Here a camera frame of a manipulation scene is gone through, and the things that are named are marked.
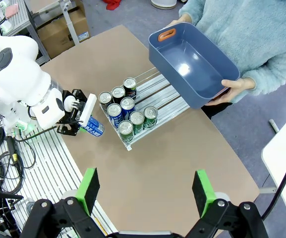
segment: can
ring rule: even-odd
[[[112,103],[108,106],[108,115],[112,125],[114,125],[116,128],[118,127],[120,122],[123,121],[122,108],[117,103]]]
[[[112,104],[112,94],[109,92],[102,92],[99,94],[99,102],[104,111],[108,110],[108,106]]]
[[[137,135],[138,133],[141,133],[144,129],[144,114],[140,111],[134,111],[131,113],[131,116],[129,117],[129,120],[131,123],[133,123],[134,127],[134,134]]]
[[[147,107],[144,110],[144,128],[151,128],[157,123],[158,110],[155,107]]]
[[[125,96],[133,98],[136,96],[136,80],[135,78],[127,78],[123,81]]]
[[[129,120],[124,120],[118,125],[119,135],[124,142],[130,142],[134,137],[133,124]]]
[[[101,136],[104,132],[104,126],[92,116],[90,116],[87,125],[81,127],[85,129],[87,132],[89,132],[91,135],[96,137]]]
[[[120,104],[122,99],[125,97],[125,89],[123,87],[115,87],[112,90],[113,101]]]
[[[132,98],[126,97],[121,101],[122,115],[124,120],[129,120],[129,115],[135,111],[135,102]]]

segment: can dispenser rack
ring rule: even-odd
[[[104,111],[100,105],[111,126],[114,128],[115,132],[128,151],[132,149],[131,146],[136,141],[180,115],[190,107],[177,93],[173,86],[170,85],[165,77],[160,74],[159,71],[157,71],[156,68],[152,68],[149,71],[135,77],[135,80],[136,96],[133,98],[135,101],[135,110],[144,113],[144,109],[148,106],[154,106],[157,108],[158,120],[154,127],[144,129],[141,133],[135,135],[130,142],[124,142],[119,135],[118,129],[111,124],[108,113]]]

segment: screw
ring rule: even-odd
[[[219,201],[219,202],[218,202],[218,206],[219,206],[219,207],[224,207],[224,205],[225,205],[225,204],[224,204],[223,201]]]
[[[251,209],[251,206],[248,205],[248,204],[244,204],[244,209],[245,209],[245,210],[250,210],[250,209]]]

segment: blue plastic bin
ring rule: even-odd
[[[190,23],[162,29],[149,37],[149,60],[192,108],[200,108],[237,80],[235,64]]]

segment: floor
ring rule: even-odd
[[[122,24],[145,46],[148,46],[148,36],[177,19],[178,10],[182,7],[178,3],[175,9],[159,10],[152,7],[149,0],[122,0],[119,8],[108,11],[102,0],[83,2],[92,36]],[[247,96],[212,118],[259,187],[268,176],[261,160],[261,150],[275,134],[268,124],[269,119],[274,119],[279,128],[286,122],[286,85],[269,95]],[[274,183],[269,178],[265,186],[272,185]],[[260,213],[264,212],[271,200],[272,195],[257,198]],[[286,207],[282,199],[265,221],[265,226],[270,238],[286,237]],[[218,237],[230,236],[223,232]]]

